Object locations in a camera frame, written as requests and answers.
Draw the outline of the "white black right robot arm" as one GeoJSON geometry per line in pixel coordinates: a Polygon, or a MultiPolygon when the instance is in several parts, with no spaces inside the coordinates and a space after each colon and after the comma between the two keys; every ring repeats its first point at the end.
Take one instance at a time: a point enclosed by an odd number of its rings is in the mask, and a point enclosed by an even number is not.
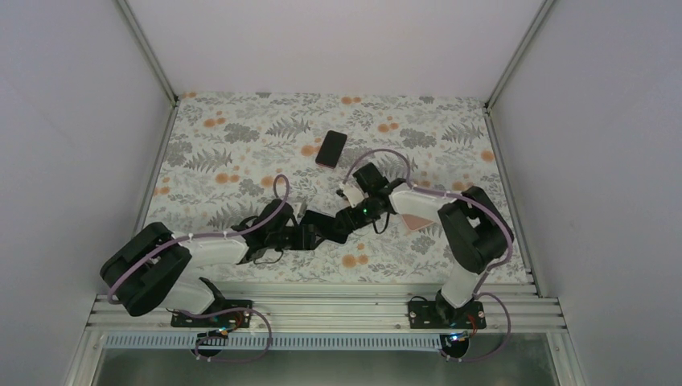
{"type": "Polygon", "coordinates": [[[455,327],[475,315],[478,291],[490,270],[512,255],[512,231],[487,193],[473,186],[461,194],[413,187],[405,179],[388,181],[372,163],[357,170],[355,183],[337,190],[349,205],[335,216],[345,234],[374,224],[382,215],[415,216],[440,224],[455,262],[435,295],[437,320],[455,327]]]}

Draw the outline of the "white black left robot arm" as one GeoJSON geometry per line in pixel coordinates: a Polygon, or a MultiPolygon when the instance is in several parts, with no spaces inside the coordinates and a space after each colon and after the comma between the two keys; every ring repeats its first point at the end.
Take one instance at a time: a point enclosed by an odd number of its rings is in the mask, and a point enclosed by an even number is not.
{"type": "Polygon", "coordinates": [[[318,227],[297,219],[299,211],[275,199],[260,215],[227,231],[178,235],[161,222],[147,225],[101,267],[109,301],[133,317],[165,306],[186,310],[205,326],[214,325],[223,317],[224,304],[199,270],[260,264],[270,250],[316,249],[325,238],[318,227]]]}

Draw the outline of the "black phone teal edge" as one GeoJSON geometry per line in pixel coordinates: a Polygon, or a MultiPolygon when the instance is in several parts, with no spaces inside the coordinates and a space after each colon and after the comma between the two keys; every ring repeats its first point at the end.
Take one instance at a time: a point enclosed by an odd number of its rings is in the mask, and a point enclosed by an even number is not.
{"type": "Polygon", "coordinates": [[[336,218],[333,216],[306,210],[301,224],[313,225],[316,233],[324,240],[337,244],[345,244],[347,242],[348,234],[342,231],[341,227],[337,225],[336,218]]]}

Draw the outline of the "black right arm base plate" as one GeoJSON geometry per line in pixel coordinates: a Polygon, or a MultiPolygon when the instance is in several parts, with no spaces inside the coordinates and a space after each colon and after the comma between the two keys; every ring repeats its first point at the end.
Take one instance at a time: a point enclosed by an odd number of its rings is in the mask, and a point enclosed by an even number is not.
{"type": "Polygon", "coordinates": [[[414,298],[407,302],[407,314],[413,330],[487,328],[483,304],[474,300],[462,308],[452,309],[447,302],[440,304],[425,298],[414,298]]]}

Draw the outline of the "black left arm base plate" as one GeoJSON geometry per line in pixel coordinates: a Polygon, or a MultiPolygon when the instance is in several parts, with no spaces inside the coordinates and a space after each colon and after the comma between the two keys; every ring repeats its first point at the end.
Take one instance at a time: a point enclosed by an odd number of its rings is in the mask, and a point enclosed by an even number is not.
{"type": "MultiPolygon", "coordinates": [[[[233,308],[251,308],[253,302],[251,300],[242,299],[224,299],[215,300],[203,313],[214,314],[227,309],[233,308]]],[[[238,310],[232,313],[222,313],[211,316],[210,318],[190,318],[186,314],[179,312],[172,312],[170,325],[175,328],[207,328],[209,330],[226,329],[233,330],[240,327],[249,327],[250,312],[247,310],[238,310]]]]}

